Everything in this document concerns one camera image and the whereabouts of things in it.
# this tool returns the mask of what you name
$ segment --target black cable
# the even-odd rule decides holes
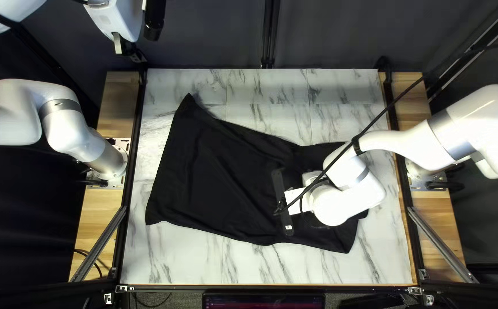
[[[138,297],[136,296],[136,293],[133,293],[133,296],[135,297],[135,301],[136,301],[135,304],[138,303],[138,304],[143,305],[143,306],[148,307],[148,308],[157,308],[157,307],[163,305],[171,297],[171,295],[172,295],[172,293],[169,293],[169,295],[167,295],[167,297],[165,298],[165,300],[163,300],[162,302],[160,302],[157,305],[146,305],[143,302],[141,302],[140,300],[138,300]]]
[[[87,186],[101,186],[101,187],[108,186],[108,180],[79,179],[79,180],[75,180],[75,182],[78,184],[83,184],[83,185],[87,185]]]
[[[85,250],[85,249],[76,249],[76,250],[77,250],[77,251],[84,252],[84,253],[86,253],[86,254],[89,254],[89,252],[88,252],[87,250]],[[110,268],[108,267],[108,265],[106,265],[104,262],[102,262],[102,260],[100,259],[100,257],[97,257],[97,258],[96,258],[96,260],[97,260],[98,262],[100,262],[100,263],[101,263],[101,265],[102,265],[102,267],[104,267],[106,270],[110,270]]]
[[[427,183],[426,188],[429,190],[435,188],[447,188],[447,189],[453,189],[455,191],[460,191],[464,189],[464,184],[455,183],[452,181],[447,181],[445,183]]]
[[[74,252],[79,253],[80,255],[87,257],[86,253],[83,253],[83,252],[79,251],[78,249],[74,249]],[[98,264],[96,264],[96,262],[94,263],[94,266],[96,267],[96,270],[98,270],[98,273],[100,274],[100,278],[103,278],[104,276],[102,276],[102,271],[100,270],[100,267],[98,267]]]
[[[430,76],[432,73],[434,73],[436,70],[438,70],[439,68],[443,67],[444,64],[446,64],[447,62],[449,61],[454,61],[454,60],[457,60],[457,59],[460,59],[461,57],[463,56],[468,56],[468,55],[471,55],[471,54],[477,54],[479,52],[482,52],[482,51],[486,51],[486,50],[489,50],[489,49],[495,49],[495,48],[498,48],[498,44],[495,44],[495,45],[489,45],[489,46],[485,46],[485,47],[480,47],[480,48],[477,48],[477,49],[473,49],[471,51],[467,51],[465,53],[461,53],[461,54],[458,54],[456,56],[453,56],[453,57],[448,57],[447,59],[445,59],[444,61],[442,61],[440,64],[438,64],[435,68],[433,68],[430,72],[426,73],[426,74],[423,74],[423,76],[419,79],[417,79],[417,81],[413,82],[409,87],[407,87],[407,89],[405,89],[401,94],[399,94],[392,102],[390,102],[390,104],[388,104],[378,115],[376,115],[375,118],[373,118],[373,120],[371,120],[371,122],[369,122],[369,124],[365,127],[365,129],[363,129],[360,133],[358,133],[354,138],[352,138],[352,140],[355,140],[355,139],[359,139],[360,137],[362,137],[365,133],[367,133],[367,131],[369,129],[371,129],[371,127],[373,126],[373,124],[375,124],[379,119],[380,117],[384,116],[384,114],[386,114],[386,112],[388,112],[392,107],[394,107],[394,105],[396,104],[396,102],[398,102],[404,95],[406,95],[409,91],[411,91],[411,89],[413,89],[414,87],[416,87],[418,84],[420,84],[421,81],[424,80],[424,78],[427,78],[428,76]],[[325,173],[331,168],[331,166],[333,166],[336,161],[338,161],[338,159],[340,159],[342,157],[343,154],[346,153],[346,151],[348,151],[348,149],[350,149],[350,147],[353,145],[352,141],[350,141],[346,147],[344,149],[342,149],[342,151],[335,157],[335,159],[333,159],[333,161],[331,161],[331,163],[329,163],[329,165],[327,165],[323,171],[316,177],[316,179],[314,179],[314,181],[312,181],[312,183],[307,186],[306,188],[304,188],[304,190],[294,199],[292,200],[286,207],[283,207],[282,209],[276,209],[273,214],[274,215],[278,215],[280,212],[283,212],[283,211],[286,211],[287,208],[291,207],[294,203],[296,203],[297,200],[300,200],[311,188],[313,187],[315,184],[318,183],[318,181],[325,175]]]

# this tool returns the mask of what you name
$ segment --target white marble tile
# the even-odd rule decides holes
[[[226,69],[149,69],[144,105],[154,116],[174,112],[186,94],[204,105],[226,104]]]
[[[349,140],[383,106],[378,84],[375,92],[380,96],[376,98],[372,92],[368,93],[368,98],[363,98],[364,91],[352,91],[363,89],[364,82],[372,86],[372,76],[376,75],[374,71],[359,70],[329,72],[327,74],[333,74],[329,77],[321,74],[321,70],[313,71],[308,81],[322,79],[318,83],[324,86],[310,85],[310,98],[314,103],[310,104],[307,71],[312,70],[150,70],[122,283],[411,282],[407,243],[397,201],[396,174],[392,156],[386,152],[364,155],[371,171],[387,188],[388,196],[370,210],[367,218],[360,220],[349,254],[292,243],[258,246],[167,222],[148,227],[144,224],[146,203],[172,117],[188,92],[195,94],[217,118],[300,145]],[[346,92],[346,95],[336,96],[338,99],[334,91],[329,90],[336,84],[343,85]],[[386,128],[386,119],[381,119],[374,128]]]
[[[308,69],[310,104],[382,103],[376,70]]]
[[[320,249],[295,243],[259,246],[224,238],[223,284],[323,283]]]
[[[133,186],[121,282],[221,284],[223,237],[168,222],[145,225],[152,181]]]
[[[229,69],[228,104],[308,104],[306,69]]]
[[[310,105],[312,142],[349,141],[366,127],[384,105],[314,104]],[[388,128],[383,116],[371,130]]]
[[[306,105],[228,104],[226,121],[302,146],[312,144],[310,110]]]
[[[348,141],[383,107],[368,104],[316,104],[311,106],[314,143]],[[387,129],[381,118],[373,129]],[[369,170],[385,187],[387,196],[359,221],[354,246],[348,254],[322,250],[324,283],[411,283],[409,254],[398,200],[392,155],[369,151],[362,155]]]

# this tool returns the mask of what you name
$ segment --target black t-shirt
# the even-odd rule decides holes
[[[271,172],[286,168],[286,186],[302,187],[300,175],[321,170],[323,160],[340,145],[299,146],[215,119],[188,94],[172,121],[146,224],[167,221],[257,245],[291,242],[347,253],[367,211],[327,229],[310,227],[296,214],[291,216],[292,236],[285,235],[280,217],[273,215]],[[305,217],[315,219],[310,212]]]

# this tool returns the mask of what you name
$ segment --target metal bracket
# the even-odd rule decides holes
[[[411,295],[422,295],[422,289],[418,286],[410,286],[407,288],[407,293]]]
[[[110,268],[110,270],[108,271],[108,278],[115,278],[116,275],[117,275],[117,267]]]
[[[425,306],[431,306],[434,304],[434,296],[433,295],[423,295],[426,296],[424,299]]]
[[[115,229],[117,229],[119,223],[121,223],[121,221],[123,220],[123,217],[125,217],[126,210],[127,206],[122,206],[117,210],[110,223],[108,223],[108,226],[106,226],[106,228],[104,229],[104,232],[102,232],[100,237],[96,240],[96,243],[94,243],[94,246],[92,247],[88,255],[85,257],[83,262],[81,262],[81,265],[79,266],[78,270],[76,270],[70,282],[80,282],[83,281],[85,277],[87,277],[89,270],[91,270],[94,262],[96,262],[96,259],[102,252],[102,249],[104,249],[104,247],[108,243],[108,240],[110,239],[110,237],[112,237],[113,232],[115,231]]]
[[[112,293],[104,294],[104,303],[106,305],[112,304]]]
[[[116,293],[124,293],[124,292],[127,292],[127,286],[126,286],[126,285],[116,285],[116,286],[115,286],[115,292],[116,292]]]
[[[418,277],[421,280],[428,280],[430,277],[428,276],[428,272],[424,268],[418,269]]]
[[[466,266],[459,260],[459,258],[453,253],[453,251],[447,247],[445,242],[439,237],[438,234],[432,229],[432,227],[426,223],[426,221],[421,217],[414,207],[407,207],[407,214],[415,222],[418,228],[426,235],[430,240],[432,245],[439,251],[442,257],[447,261],[449,266],[460,278],[462,278],[466,283],[479,283],[478,280],[472,275],[472,273],[466,268]]]
[[[409,179],[409,185],[411,188],[411,191],[445,191],[447,190],[444,187],[439,187],[439,188],[433,188],[433,189],[427,189],[426,184],[427,183],[444,183],[447,181],[447,176],[445,175],[445,172],[438,172],[435,175],[432,175],[431,178],[432,180],[425,180],[425,179],[419,179],[417,177],[412,176],[410,173],[407,173],[407,178]]]
[[[106,138],[108,141],[111,142],[111,144],[119,150],[119,152],[122,153],[123,155],[123,160],[125,161],[124,164],[127,164],[128,156],[129,156],[129,151],[131,148],[131,139],[130,138]],[[101,187],[97,185],[88,185],[87,189],[95,189],[95,190],[123,190],[123,186],[125,185],[125,172],[123,172],[121,175],[118,175],[115,178],[109,179],[108,180],[108,186],[106,187]],[[87,173],[87,179],[90,180],[100,180],[101,178],[98,177],[99,174],[93,170],[90,170]]]

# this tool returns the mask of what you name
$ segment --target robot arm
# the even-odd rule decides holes
[[[99,172],[101,179],[121,175],[123,155],[89,128],[74,92],[47,82],[0,80],[0,145],[33,144],[41,137],[49,145]]]
[[[498,178],[498,85],[478,89],[432,119],[407,131],[371,131],[359,139],[361,151],[396,152],[427,171],[440,171],[472,158],[482,173]],[[324,169],[344,150],[332,152]],[[308,186],[320,172],[303,175]],[[314,212],[326,225],[340,225],[351,216],[375,207],[386,196],[384,188],[350,147],[327,171],[328,181],[302,198],[302,211]],[[285,192],[288,203],[304,188]],[[300,212],[290,207],[289,214]]]

